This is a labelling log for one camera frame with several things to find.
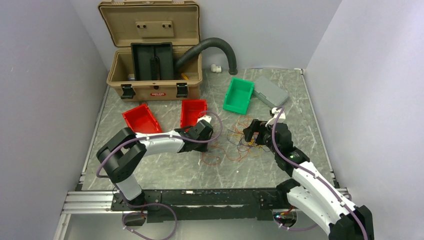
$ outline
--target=black latch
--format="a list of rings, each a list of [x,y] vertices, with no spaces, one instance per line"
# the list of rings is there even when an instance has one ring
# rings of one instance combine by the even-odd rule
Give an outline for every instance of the black latch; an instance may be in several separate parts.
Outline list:
[[[120,96],[121,99],[133,99],[134,95],[136,95],[131,84],[121,84],[120,87],[123,91],[122,96]]]
[[[177,83],[176,84],[176,97],[177,98],[187,98],[189,96],[189,88],[187,83]]]

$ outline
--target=gray plastic box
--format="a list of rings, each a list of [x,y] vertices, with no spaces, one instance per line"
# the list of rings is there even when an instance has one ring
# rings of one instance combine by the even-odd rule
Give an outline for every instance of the gray plastic box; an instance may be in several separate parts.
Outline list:
[[[255,79],[253,82],[253,95],[270,108],[283,105],[283,103],[289,98],[289,94],[286,90],[282,89],[264,76]]]

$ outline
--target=gray marble surface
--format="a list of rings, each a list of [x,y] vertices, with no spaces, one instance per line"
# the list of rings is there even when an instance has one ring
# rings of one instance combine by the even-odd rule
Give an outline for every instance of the gray marble surface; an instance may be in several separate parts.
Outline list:
[[[255,81],[259,76],[264,76],[287,90],[290,97],[284,104],[285,123],[292,132],[293,142],[310,157],[321,174],[330,180],[330,167],[300,72],[279,68],[240,69],[236,77]],[[225,149],[228,157],[225,157],[222,149],[215,147],[209,147],[210,155],[221,159],[220,163],[215,165],[210,164],[217,163],[216,157],[204,157],[202,160],[202,154],[195,151],[145,157],[134,171],[142,188],[273,188],[289,178],[277,167],[274,155],[264,150],[253,149],[240,161],[230,160],[236,159],[239,152],[236,146],[227,140],[227,129],[232,129],[232,125],[236,124],[239,118],[242,122],[246,116],[264,121],[270,118],[270,108],[254,96],[251,97],[246,116],[223,110],[224,97],[232,77],[227,72],[213,73],[205,69],[200,89],[200,98],[207,100],[208,109],[218,113],[224,125],[222,135],[213,145]],[[164,132],[180,127],[181,101],[149,101],[147,104]],[[115,90],[109,89],[82,190],[113,189],[108,179],[96,177],[99,167],[96,152],[114,134],[127,126],[122,113],[138,105],[138,102],[121,101]],[[219,129],[216,119],[212,119],[212,125],[214,129]]]

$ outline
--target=flexible black pipe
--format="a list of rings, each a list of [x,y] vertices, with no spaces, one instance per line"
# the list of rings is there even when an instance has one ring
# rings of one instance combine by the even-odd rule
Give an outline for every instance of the flexible black pipe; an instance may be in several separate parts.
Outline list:
[[[222,40],[218,37],[210,37],[206,38],[202,41],[200,41],[198,44],[194,45],[192,48],[190,48],[188,51],[182,55],[177,61],[175,61],[174,69],[175,71],[178,71],[180,68],[182,68],[188,61],[190,61],[192,58],[199,55],[203,50],[215,47],[221,49],[228,60],[228,66],[229,66],[229,74],[236,75],[237,74],[237,61],[236,61],[236,55],[234,54],[233,49],[228,44],[228,42]]]

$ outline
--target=red logo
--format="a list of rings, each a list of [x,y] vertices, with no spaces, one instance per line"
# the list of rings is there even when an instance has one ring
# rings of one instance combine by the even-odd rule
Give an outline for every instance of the red logo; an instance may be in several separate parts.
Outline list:
[[[165,96],[166,93],[164,92],[152,92],[150,93],[151,96],[155,97],[155,96]]]

